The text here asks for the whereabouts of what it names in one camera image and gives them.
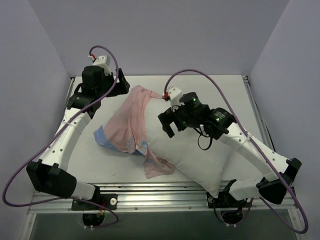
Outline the blue printed pillowcase pink inside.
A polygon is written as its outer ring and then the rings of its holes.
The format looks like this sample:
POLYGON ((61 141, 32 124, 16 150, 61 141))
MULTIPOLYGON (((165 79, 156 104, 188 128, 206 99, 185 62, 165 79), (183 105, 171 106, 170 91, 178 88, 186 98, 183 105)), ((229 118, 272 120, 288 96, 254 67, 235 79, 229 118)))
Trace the blue printed pillowcase pink inside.
POLYGON ((147 143, 145 109, 152 98, 162 97, 140 85, 135 86, 107 124, 93 133, 99 146, 144 156, 143 166, 147 179, 169 175, 175 171, 175 166, 156 156, 147 143))

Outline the white pillow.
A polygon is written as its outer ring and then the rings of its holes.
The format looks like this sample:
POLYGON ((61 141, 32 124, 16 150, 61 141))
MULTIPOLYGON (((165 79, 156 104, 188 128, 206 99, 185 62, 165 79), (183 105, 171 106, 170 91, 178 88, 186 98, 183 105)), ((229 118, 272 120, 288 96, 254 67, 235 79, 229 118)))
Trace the white pillow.
POLYGON ((168 137, 162 129, 158 115, 169 106, 164 100, 152 98, 145 107, 145 132, 150 150, 217 198, 224 168, 234 151, 228 145, 215 140, 208 150, 202 150, 198 145, 199 135, 192 128, 179 132, 177 127, 173 126, 174 136, 168 137))

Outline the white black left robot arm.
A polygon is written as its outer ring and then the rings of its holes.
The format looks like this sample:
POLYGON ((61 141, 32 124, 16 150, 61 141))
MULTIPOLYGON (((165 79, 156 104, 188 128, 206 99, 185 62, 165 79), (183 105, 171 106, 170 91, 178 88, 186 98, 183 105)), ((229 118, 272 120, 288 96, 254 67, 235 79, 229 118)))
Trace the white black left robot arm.
POLYGON ((91 65, 84 68, 82 82, 66 104, 59 127, 61 134, 37 161, 31 161, 26 167, 36 191, 64 199, 83 199, 83 204, 90 210, 100 206, 100 188, 68 173, 69 161, 83 130, 101 106, 100 98, 103 95, 125 95, 129 89, 130 84, 121 69, 118 70, 118 80, 115 80, 113 74, 105 74, 102 67, 91 65))

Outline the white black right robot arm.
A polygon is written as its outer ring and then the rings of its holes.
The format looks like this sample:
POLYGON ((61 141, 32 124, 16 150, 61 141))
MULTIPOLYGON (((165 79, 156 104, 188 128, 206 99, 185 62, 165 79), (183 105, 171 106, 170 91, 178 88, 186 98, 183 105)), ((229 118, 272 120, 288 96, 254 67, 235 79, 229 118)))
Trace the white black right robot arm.
POLYGON ((222 193, 223 203, 234 206, 247 198, 263 198, 280 205, 302 163, 297 158, 288 159, 277 154, 249 132, 240 127, 238 120, 226 109, 210 108, 202 104, 195 92, 182 93, 172 88, 162 98, 170 102, 170 107, 158 115, 162 129, 172 138, 174 123, 179 132, 186 128, 196 130, 200 136, 231 147, 261 173, 261 179, 231 180, 222 193))

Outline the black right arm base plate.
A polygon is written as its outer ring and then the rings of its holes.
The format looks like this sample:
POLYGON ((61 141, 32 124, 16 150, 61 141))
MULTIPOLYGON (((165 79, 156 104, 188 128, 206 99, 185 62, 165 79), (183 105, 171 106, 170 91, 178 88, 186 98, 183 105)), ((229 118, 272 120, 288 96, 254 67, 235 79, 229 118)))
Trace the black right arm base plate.
POLYGON ((226 208, 248 208, 250 202, 247 200, 235 200, 229 193, 220 191, 218 197, 214 198, 209 192, 206 193, 207 205, 210 209, 226 209, 226 208))

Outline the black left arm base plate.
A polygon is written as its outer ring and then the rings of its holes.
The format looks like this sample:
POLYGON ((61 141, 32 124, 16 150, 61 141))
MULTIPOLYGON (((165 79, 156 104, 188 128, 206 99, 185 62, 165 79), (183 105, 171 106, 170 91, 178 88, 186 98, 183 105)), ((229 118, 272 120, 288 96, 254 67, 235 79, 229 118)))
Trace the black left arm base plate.
MULTIPOLYGON (((115 193, 101 194, 99 200, 90 200, 90 202, 96 203, 100 206, 106 207, 110 210, 116 210, 118 204, 118 195, 115 193)), ((79 200, 73 200, 71 205, 72 211, 93 211, 100 210, 101 207, 92 205, 90 203, 82 202, 79 200)))

